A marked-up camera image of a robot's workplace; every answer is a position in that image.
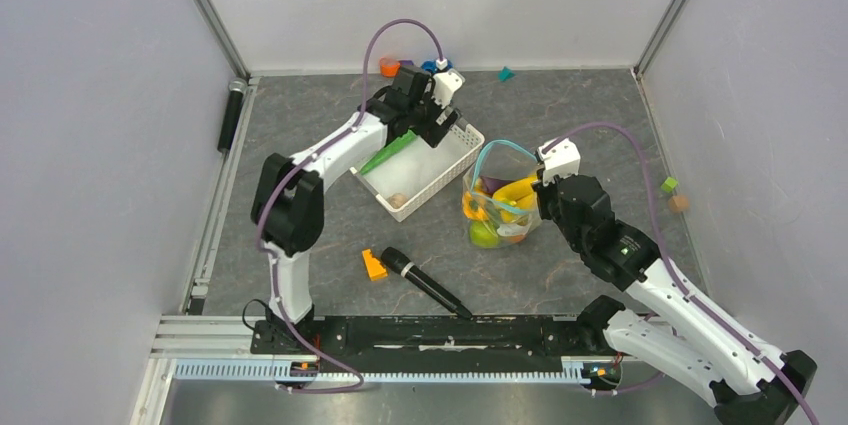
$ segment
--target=green cube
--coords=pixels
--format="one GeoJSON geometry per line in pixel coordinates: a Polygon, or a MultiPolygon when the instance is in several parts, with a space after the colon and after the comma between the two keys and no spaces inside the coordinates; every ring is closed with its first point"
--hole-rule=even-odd
{"type": "Polygon", "coordinates": [[[660,185],[660,190],[665,193],[672,193],[675,188],[677,188],[677,180],[675,180],[674,177],[666,178],[663,184],[660,185]]]}

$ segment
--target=teal block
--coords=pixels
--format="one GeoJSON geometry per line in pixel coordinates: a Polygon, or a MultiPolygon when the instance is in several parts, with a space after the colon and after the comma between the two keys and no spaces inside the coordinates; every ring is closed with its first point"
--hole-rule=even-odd
{"type": "Polygon", "coordinates": [[[505,82],[505,81],[509,80],[510,78],[512,78],[514,76],[515,76],[515,73],[512,70],[510,70],[506,67],[504,67],[504,69],[501,70],[501,73],[498,74],[498,78],[502,82],[505,82]]]}
{"type": "Polygon", "coordinates": [[[672,193],[675,188],[677,188],[677,180],[675,180],[674,177],[666,178],[663,184],[660,185],[660,190],[665,193],[672,193]]]}

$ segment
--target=robotic arm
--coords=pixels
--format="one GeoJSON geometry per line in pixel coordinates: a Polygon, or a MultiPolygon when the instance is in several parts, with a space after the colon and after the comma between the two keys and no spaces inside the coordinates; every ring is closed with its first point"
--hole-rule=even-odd
{"type": "Polygon", "coordinates": [[[464,78],[455,70],[436,74],[417,67],[403,66],[392,84],[377,91],[366,104],[359,125],[352,128],[358,113],[312,147],[283,157],[269,156],[262,166],[250,217],[258,225],[259,217],[272,192],[297,163],[312,161],[286,185],[272,205],[263,228],[271,269],[271,307],[278,316],[279,307],[293,323],[307,318],[313,310],[309,294],[309,254],[324,229],[324,193],[350,167],[374,155],[384,146],[412,130],[435,148],[459,119],[459,111],[450,104],[464,78]],[[351,133],[332,143],[318,156],[316,150],[351,129],[351,133]]]}
{"type": "Polygon", "coordinates": [[[606,296],[578,318],[590,336],[684,384],[715,408],[722,423],[788,419],[797,402],[764,360],[781,369],[801,393],[812,381],[815,362],[802,351],[784,354],[757,337],[692,285],[673,261],[667,267],[653,240],[616,219],[598,180],[576,175],[579,154],[571,142],[544,149],[537,152],[544,166],[534,186],[541,217],[557,225],[595,276],[657,312],[685,341],[606,296]],[[677,283],[685,284],[685,293],[677,283]],[[747,337],[759,353],[743,346],[712,315],[747,337]]]}

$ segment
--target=beige round object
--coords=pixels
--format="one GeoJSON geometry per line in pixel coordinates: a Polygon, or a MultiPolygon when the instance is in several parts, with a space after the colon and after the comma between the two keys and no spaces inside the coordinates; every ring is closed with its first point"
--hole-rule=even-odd
{"type": "Polygon", "coordinates": [[[404,203],[406,203],[408,201],[409,201],[409,199],[406,198],[406,195],[404,195],[402,193],[396,193],[396,194],[392,195],[391,197],[389,197],[389,200],[388,200],[389,205],[391,205],[392,208],[400,208],[400,207],[403,206],[404,203]]]}

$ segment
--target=blue object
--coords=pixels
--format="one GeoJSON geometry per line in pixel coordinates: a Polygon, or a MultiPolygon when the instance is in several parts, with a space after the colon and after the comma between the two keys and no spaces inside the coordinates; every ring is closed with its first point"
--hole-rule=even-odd
{"type": "Polygon", "coordinates": [[[512,78],[514,76],[515,76],[515,73],[512,70],[510,70],[506,67],[504,67],[504,69],[501,70],[501,73],[498,74],[498,78],[502,82],[505,82],[505,81],[509,80],[510,78],[512,78]]]}
{"type": "MultiPolygon", "coordinates": [[[[445,70],[450,70],[451,68],[453,68],[453,62],[448,60],[448,68],[446,68],[445,70]]],[[[435,60],[427,60],[426,62],[421,64],[421,70],[424,70],[425,72],[436,73],[439,69],[436,68],[435,60]]]]}

